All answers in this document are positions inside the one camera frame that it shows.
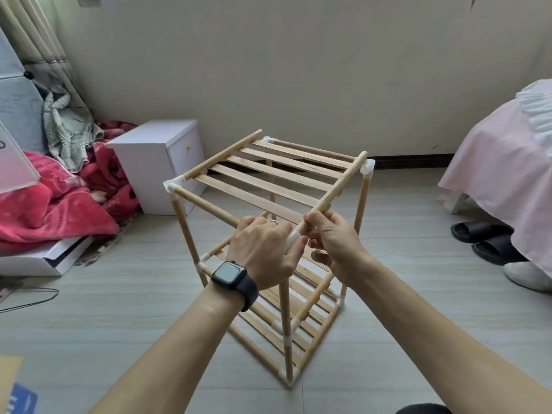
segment black baseboard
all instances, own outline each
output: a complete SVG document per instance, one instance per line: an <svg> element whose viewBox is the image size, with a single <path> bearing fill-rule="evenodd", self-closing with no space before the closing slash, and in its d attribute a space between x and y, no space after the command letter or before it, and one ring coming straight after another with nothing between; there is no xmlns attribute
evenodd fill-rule
<svg viewBox="0 0 552 414"><path fill-rule="evenodd" d="M454 157L454 154L429 154L429 155L421 155L421 156L382 156L382 157L370 157L370 158L373 158L376 160L376 169L389 170L389 169L397 169L397 168L446 168L451 162L452 157ZM264 159L257 160L256 162L260 164L266 164L266 160ZM223 166L228 166L235 170L241 171L243 173L258 173L258 171L252 170L251 168L246 168L230 162L221 162L220 164L222 164ZM311 164L316 164L317 166L323 166L323 167L327 167L335 170L341 170L339 168L324 166L323 164L319 164L319 163L311 163ZM279 163L273 162L272 165L276 168L280 168L282 170L286 170L292 173L297 173L301 171L299 169L285 166ZM208 174L217 174L217 172L214 172L213 170L209 170Z"/></svg>

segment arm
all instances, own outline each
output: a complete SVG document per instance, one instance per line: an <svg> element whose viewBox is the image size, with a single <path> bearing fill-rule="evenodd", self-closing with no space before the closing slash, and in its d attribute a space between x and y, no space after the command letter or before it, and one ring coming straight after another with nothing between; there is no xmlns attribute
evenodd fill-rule
<svg viewBox="0 0 552 414"><path fill-rule="evenodd" d="M483 346L362 247L333 213L306 219L320 234L313 258L331 267L376 315L454 414L544 414L552 392Z"/></svg>
<svg viewBox="0 0 552 414"><path fill-rule="evenodd" d="M289 222L245 217L230 242L228 259L247 269L259 290L289 278L305 249L301 237L284 255ZM186 312L96 403L91 413L183 413L244 297L209 283Z"/></svg>

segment hand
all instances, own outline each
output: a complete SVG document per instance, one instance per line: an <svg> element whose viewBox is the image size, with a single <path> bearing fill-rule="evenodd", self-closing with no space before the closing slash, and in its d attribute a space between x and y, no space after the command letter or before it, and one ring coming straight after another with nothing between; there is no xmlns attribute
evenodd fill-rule
<svg viewBox="0 0 552 414"><path fill-rule="evenodd" d="M308 245L316 249L311 257L327 265L341 283L353 286L359 275L378 262L361 244L353 226L340 214L327 212L326 215L315 211L304 216L312 229Z"/></svg>
<svg viewBox="0 0 552 414"><path fill-rule="evenodd" d="M276 224L264 216L246 216L232 235L226 259L245 267L259 290L280 285L292 276L308 241L308 237L300 237L284 254L292 229L286 221Z"/></svg>

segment person's left hand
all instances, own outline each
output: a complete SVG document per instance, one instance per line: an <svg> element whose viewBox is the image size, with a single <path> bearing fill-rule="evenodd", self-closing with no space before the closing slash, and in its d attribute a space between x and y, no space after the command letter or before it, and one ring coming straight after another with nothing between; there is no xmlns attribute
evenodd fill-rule
<svg viewBox="0 0 552 414"><path fill-rule="evenodd" d="M287 221L276 224L264 216L246 216L232 235L226 259L245 267L259 290L279 285L295 271L308 241L308 237L300 237L284 254L292 229Z"/></svg>

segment gray slipper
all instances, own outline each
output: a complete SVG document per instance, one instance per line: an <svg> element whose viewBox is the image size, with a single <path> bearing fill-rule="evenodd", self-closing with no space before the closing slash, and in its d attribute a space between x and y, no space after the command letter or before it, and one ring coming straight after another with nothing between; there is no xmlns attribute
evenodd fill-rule
<svg viewBox="0 0 552 414"><path fill-rule="evenodd" d="M552 278L531 262L508 263L502 270L507 278L524 288L552 293Z"/></svg>

